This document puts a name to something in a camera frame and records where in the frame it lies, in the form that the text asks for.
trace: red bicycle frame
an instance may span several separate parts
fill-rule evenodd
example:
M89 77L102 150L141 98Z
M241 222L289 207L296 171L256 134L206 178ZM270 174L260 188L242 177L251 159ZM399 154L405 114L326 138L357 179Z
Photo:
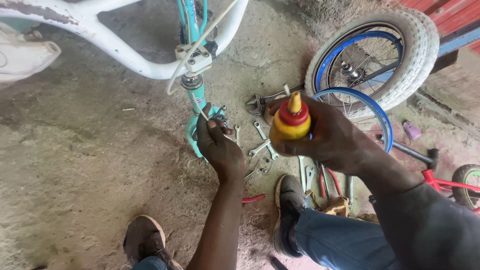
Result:
M458 186L466 189L471 189L475 191L480 192L480 187L474 186L474 185L469 185L469 184L462 184L462 183L457 183L457 182L452 182L452 181L445 181L441 179L436 179L433 177L433 170L424 170L421 171L421 174L423 174L423 181L427 182L429 185L431 185L434 189L436 189L438 192L442 192L442 190L452 192L452 189L446 188L447 186ZM480 207L475 208L472 210L475 214L480 213Z

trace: yellow bottle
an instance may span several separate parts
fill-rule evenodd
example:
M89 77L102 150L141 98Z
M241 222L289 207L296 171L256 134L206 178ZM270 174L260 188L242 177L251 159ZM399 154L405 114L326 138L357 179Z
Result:
M297 140L305 137L311 122L307 104L301 101L300 92L293 93L290 100L282 103L273 118L270 141L275 151L285 156L285 153L275 148L276 143L281 140Z

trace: yellow nozzle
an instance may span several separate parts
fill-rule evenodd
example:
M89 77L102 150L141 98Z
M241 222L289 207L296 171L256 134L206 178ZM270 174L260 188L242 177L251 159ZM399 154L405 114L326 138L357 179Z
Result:
M297 113L301 110L300 92L295 92L291 95L290 101L288 101L287 109L291 113Z

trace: dirty sneaker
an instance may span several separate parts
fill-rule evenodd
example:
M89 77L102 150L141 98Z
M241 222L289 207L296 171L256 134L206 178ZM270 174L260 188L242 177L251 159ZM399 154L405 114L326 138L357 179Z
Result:
M293 175L282 176L276 185L275 202L279 213L273 231L275 251L286 258L302 257L293 237L293 228L305 210L305 193L300 181Z
M162 227L147 215L137 216L128 223L123 251L132 267L146 257L157 256L168 270L183 270L165 250L165 234Z

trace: blue rim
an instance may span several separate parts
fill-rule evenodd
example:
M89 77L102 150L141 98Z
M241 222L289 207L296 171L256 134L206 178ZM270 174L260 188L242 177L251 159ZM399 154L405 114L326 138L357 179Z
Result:
M362 92L348 88L348 87L331 87L327 88L319 93L316 93L313 95L313 99L320 99L321 95L324 94L330 94L330 93L339 93L339 94L345 94L349 95L353 98L358 99L360 102L365 104L369 109L372 110L376 118L378 119L378 122L380 122L380 125L382 126L382 132L383 136L385 138L386 144L384 144L384 150L385 152L390 152L390 149L392 149L392 144L393 144L393 129L392 129L392 124L390 123L390 120L388 119L387 114L385 111L378 105L375 100L373 100L371 97L363 94Z
M339 44L335 49L331 50L331 52L324 58L323 62L320 64L318 71L317 71L317 76L315 78L315 92L318 93L318 89L320 89L320 81L322 78L322 74L325 70L325 68L328 66L328 64L332 61L334 57L336 57L342 50L344 50L346 47L352 45L354 42L358 42L362 39L366 38L372 38L372 37L381 37L381 38L386 38L390 41L392 41L395 44L395 47L398 52L398 63L400 63L402 59L402 52L403 52L403 46L401 42L398 42L398 38L394 36L391 33L385 32L385 31L367 31L364 33L360 33L358 35L354 35L353 37L347 39L343 43Z

